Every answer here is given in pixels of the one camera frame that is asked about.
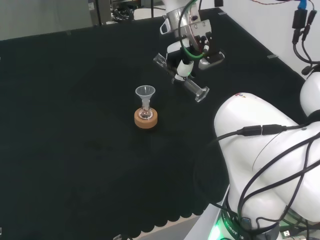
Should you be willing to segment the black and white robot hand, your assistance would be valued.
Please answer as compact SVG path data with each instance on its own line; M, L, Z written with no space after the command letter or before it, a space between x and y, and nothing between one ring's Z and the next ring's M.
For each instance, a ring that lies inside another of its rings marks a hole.
M189 38L184 37L167 47L166 67L177 81L196 77L198 70L206 70L220 64L225 55L213 40L209 31L205 35L195 36L199 50L196 50Z

